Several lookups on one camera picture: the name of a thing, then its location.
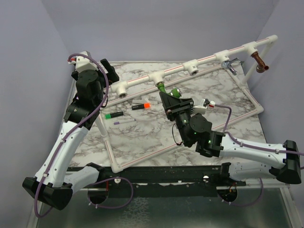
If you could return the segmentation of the green water faucet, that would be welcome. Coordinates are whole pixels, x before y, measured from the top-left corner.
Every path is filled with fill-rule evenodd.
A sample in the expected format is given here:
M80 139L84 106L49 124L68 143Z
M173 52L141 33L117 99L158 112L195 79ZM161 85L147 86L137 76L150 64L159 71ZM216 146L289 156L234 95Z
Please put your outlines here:
M166 90L165 90L165 85L164 85L164 83L162 83L162 82L160 82L160 83L158 83L157 85L156 85L156 87L158 88L158 90L160 91L160 92L164 92L164 93L166 93L166 94L168 94L168 95L171 95L171 96L173 96L173 97L175 97L175 98L181 98L181 96L182 96L182 92L181 92L181 90L179 89L179 88L173 88L170 92L166 92Z

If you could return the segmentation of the white pvc pipe frame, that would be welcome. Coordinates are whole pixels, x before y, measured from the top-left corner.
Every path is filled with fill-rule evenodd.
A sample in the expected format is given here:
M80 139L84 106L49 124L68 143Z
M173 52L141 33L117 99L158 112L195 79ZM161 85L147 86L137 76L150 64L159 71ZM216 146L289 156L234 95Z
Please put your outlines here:
M118 99L109 102L108 106L113 106L121 102L136 98L138 96L145 95L150 92L154 92L157 89L156 85L160 82L164 83L165 87L171 86L177 83L187 81L192 77L201 76L213 72L215 70L223 69L221 67L221 62L225 60L230 60L229 57L234 54L246 52L249 56L251 56L254 52L257 51L259 53L259 56L263 59L270 50L270 48L276 43L277 40L278 40L277 35L271 35L265 39L249 42L230 50L223 50L208 57L187 61L179 66L170 69L159 70L150 73L146 76L142 76L129 81L113 83L111 85L111 92L113 94L117 94ZM250 68L250 70L248 71L248 73L245 75L244 79L242 80L239 80L236 76L232 75L228 70L224 69L229 73L229 75L235 81L235 83L240 88L240 90L247 96L247 98L251 101L251 103L255 107L253 111L232 119L231 121L229 121L229 124L234 124L246 118L249 118L255 114L260 114L264 110L262 105L259 104L258 101L252 96L252 94L250 93L249 89L246 86L247 81L252 76L253 72L256 71L256 66L257 63L254 63ZM153 82L155 86L153 88L149 88L132 95L127 94L127 89L129 89L130 87L147 82Z

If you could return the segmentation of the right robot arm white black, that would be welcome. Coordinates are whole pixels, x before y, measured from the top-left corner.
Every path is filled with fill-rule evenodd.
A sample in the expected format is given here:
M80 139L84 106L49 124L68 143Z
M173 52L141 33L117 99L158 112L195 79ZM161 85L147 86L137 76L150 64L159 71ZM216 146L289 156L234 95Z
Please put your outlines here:
M222 165L219 182L228 186L246 178L276 178L287 184L300 184L301 166L296 142L283 144L257 143L237 139L228 131L213 131L212 123L202 114L194 113L191 98L176 98L159 93L167 118L175 122L185 147L196 145L195 151L205 157L237 157L248 160L245 164Z

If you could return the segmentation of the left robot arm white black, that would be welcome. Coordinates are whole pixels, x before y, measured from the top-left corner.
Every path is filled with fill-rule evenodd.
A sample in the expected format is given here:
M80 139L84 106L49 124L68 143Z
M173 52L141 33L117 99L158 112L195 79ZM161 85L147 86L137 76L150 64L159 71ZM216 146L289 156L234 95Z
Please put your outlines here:
M72 77L77 93L67 107L59 136L42 167L34 177L26 177L23 188L34 198L52 208L64 209L72 195L91 185L98 188L104 184L103 168L89 163L80 171L68 175L68 166L83 138L107 104L107 93L112 83L119 81L114 67L107 59L98 65L84 55L71 58L75 62Z

